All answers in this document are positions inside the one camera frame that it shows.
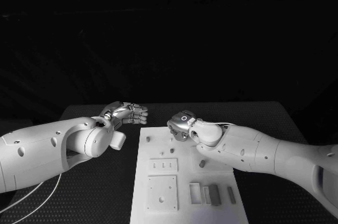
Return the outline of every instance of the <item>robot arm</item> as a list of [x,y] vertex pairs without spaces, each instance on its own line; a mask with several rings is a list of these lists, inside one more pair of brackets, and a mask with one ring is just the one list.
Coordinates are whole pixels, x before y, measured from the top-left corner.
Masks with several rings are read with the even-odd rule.
[[229,123],[209,123],[182,111],[166,122],[178,141],[189,137],[198,152],[232,168],[294,182],[338,217],[338,145],[310,146],[278,140]]
[[123,123],[146,124],[146,107],[113,102],[99,116],[80,117],[7,133],[0,139],[0,193],[21,189],[99,157],[107,146],[119,150]]

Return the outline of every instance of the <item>black backdrop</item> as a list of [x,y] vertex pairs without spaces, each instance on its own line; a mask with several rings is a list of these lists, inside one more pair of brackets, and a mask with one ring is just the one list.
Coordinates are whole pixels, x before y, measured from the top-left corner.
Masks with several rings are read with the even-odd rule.
[[336,4],[1,0],[0,118],[38,124],[116,100],[274,100],[313,125],[336,97],[316,101],[336,86]]

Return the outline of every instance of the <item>robotic hand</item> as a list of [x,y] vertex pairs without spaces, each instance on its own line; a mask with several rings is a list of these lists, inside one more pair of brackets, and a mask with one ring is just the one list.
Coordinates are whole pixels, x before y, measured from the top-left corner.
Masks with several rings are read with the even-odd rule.
[[113,102],[99,116],[80,117],[7,133],[0,139],[0,193],[32,186],[74,165],[119,150],[122,124],[146,124],[146,107]]
[[338,145],[287,142],[251,128],[205,122],[189,111],[175,114],[166,125],[175,140],[189,137],[209,159],[294,182],[338,217]]

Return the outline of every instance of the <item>textured table surface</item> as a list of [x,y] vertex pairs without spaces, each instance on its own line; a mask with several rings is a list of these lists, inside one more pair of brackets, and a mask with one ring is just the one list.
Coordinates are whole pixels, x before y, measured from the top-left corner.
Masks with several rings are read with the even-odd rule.
[[[189,110],[211,122],[229,122],[274,138],[306,143],[281,105],[275,102],[143,104],[147,124],[162,127],[170,116]],[[68,106],[60,120],[96,116],[104,105]],[[110,148],[99,158],[74,166],[61,175],[55,192],[44,206],[19,222],[41,224],[129,223],[135,180],[139,126],[123,125],[120,151]],[[311,195],[291,182],[267,174],[234,170],[237,187],[250,224],[338,224]],[[9,224],[27,215],[47,198],[57,177],[44,182],[30,197],[5,211],[0,223]],[[17,201],[34,188],[17,191]]]

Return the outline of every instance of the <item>bolt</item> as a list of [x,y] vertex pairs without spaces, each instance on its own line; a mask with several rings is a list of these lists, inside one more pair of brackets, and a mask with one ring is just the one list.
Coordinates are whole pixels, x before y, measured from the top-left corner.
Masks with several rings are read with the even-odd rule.
[[205,165],[205,161],[201,160],[201,162],[199,162],[199,167],[204,168],[204,165]]

